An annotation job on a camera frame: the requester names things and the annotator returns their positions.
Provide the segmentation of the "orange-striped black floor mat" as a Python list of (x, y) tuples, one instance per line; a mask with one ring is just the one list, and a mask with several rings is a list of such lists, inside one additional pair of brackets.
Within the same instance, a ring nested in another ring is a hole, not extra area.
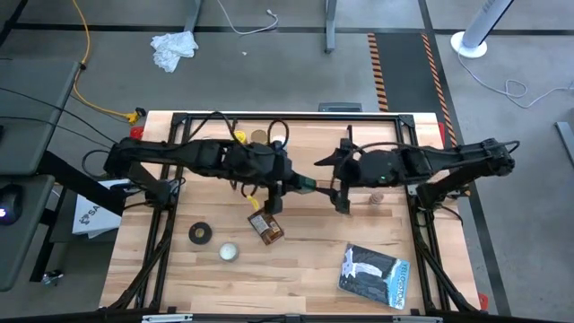
[(456, 146), (456, 116), (436, 40), (426, 32), (369, 33), (378, 109), (433, 113), (444, 123), (446, 146)]

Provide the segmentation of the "grey desk leg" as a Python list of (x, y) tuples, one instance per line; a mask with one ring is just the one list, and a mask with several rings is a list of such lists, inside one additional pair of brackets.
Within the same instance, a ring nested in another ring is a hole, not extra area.
[(325, 52), (331, 54), (335, 50), (335, 14), (337, 0), (326, 0), (326, 47)]
[(201, 13), (201, 7), (204, 0), (189, 0), (189, 5), (187, 8), (187, 18), (185, 20), (183, 31), (193, 32), (199, 15)]

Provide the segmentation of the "grey box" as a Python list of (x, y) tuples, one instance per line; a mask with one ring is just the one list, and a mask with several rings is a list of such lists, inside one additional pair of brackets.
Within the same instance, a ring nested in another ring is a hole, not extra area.
[(318, 105), (319, 112), (362, 112), (358, 102), (322, 102)]

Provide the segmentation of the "small round silver tin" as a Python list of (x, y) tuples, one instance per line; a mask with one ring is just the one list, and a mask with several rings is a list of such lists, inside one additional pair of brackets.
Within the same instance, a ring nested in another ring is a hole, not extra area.
[(226, 262), (233, 262), (239, 257), (239, 247), (233, 242), (225, 242), (219, 248), (219, 257)]

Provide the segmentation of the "grey desk top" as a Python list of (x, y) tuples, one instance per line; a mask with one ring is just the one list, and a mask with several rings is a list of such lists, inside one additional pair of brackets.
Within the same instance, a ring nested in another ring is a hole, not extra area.
[(71, 60), (0, 59), (0, 176), (36, 172), (78, 70)]
[(14, 286), (54, 183), (50, 175), (0, 178), (0, 188), (9, 184), (23, 187), (20, 219), (11, 225), (0, 225), (0, 292)]

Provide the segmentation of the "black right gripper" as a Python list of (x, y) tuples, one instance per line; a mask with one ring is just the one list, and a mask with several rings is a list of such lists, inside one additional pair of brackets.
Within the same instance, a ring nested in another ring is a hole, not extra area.
[(315, 166), (335, 166), (335, 177), (340, 188), (316, 188), (327, 195), (339, 214), (350, 213), (350, 188), (397, 187), (404, 184), (403, 166), (395, 151), (377, 149), (377, 146), (395, 145), (395, 142), (376, 142), (334, 150), (329, 156), (315, 161)]

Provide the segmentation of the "grey metal bar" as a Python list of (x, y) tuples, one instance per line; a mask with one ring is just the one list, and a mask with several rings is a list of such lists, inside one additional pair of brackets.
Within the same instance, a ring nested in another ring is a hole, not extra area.
[(566, 121), (556, 122), (554, 126), (559, 134), (570, 162), (574, 167), (574, 132), (572, 131), (570, 124)]

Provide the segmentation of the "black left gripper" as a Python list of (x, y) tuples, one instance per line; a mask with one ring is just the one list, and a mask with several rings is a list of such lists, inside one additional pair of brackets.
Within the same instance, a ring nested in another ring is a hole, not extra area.
[(279, 214), (283, 210), (282, 198), (287, 193), (308, 194), (309, 188), (299, 188), (299, 182), (304, 176), (292, 168), (292, 161), (287, 152), (279, 150), (274, 153), (274, 167), (272, 178), (282, 185), (274, 185), (268, 188), (268, 198), (265, 201), (265, 214)]

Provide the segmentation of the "brown spice pouch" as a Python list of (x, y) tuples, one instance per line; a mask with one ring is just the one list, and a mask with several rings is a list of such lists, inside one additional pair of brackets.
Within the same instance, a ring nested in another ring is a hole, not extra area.
[(263, 209), (249, 216), (248, 222), (255, 229), (265, 245), (270, 245), (284, 236), (284, 231), (279, 223)]

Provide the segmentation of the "black computer mouse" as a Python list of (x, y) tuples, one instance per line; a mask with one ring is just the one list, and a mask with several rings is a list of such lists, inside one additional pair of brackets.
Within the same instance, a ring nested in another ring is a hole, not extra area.
[(0, 225), (11, 225), (22, 215), (23, 187), (9, 184), (0, 188)]

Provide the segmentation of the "Yellowstone book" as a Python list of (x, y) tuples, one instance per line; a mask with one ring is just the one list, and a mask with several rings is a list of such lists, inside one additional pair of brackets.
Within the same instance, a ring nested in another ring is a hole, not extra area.
[(411, 263), (407, 260), (349, 243), (337, 286), (343, 291), (403, 310), (410, 269)]

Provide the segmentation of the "black metal rig frame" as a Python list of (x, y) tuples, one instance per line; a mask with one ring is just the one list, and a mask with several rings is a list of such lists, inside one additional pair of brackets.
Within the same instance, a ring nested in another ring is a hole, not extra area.
[[(271, 113), (240, 112), (240, 130), (251, 133), (271, 128), (275, 135), (290, 136), (289, 121), (340, 122), (352, 130), (357, 144), (395, 142), (443, 146), (437, 118), (413, 113), (403, 122), (395, 113)], [(415, 264), (413, 227), (403, 188), (382, 188), (380, 205), (370, 205), (370, 191), (354, 189), (349, 215), (332, 205), (321, 208), (283, 208), (277, 221), (284, 236), (265, 245), (248, 222), (253, 209), (245, 205), (185, 204), (178, 201), (170, 253), (159, 265), (164, 284), (150, 278), (147, 301), (160, 298), (162, 309), (205, 314), (277, 316), (389, 315), (392, 309), (345, 292), (337, 286), (344, 250), (349, 243), (373, 249)], [(208, 223), (211, 240), (196, 245), (188, 238), (194, 223)], [(233, 262), (219, 257), (225, 242), (239, 247)]]

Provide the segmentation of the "white crumpled cloth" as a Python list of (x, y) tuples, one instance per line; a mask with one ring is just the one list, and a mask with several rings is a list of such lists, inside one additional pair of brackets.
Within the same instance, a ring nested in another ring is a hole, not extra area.
[(181, 58), (192, 58), (198, 50), (191, 31), (153, 36), (150, 45), (154, 49), (153, 63), (166, 73), (173, 73)]

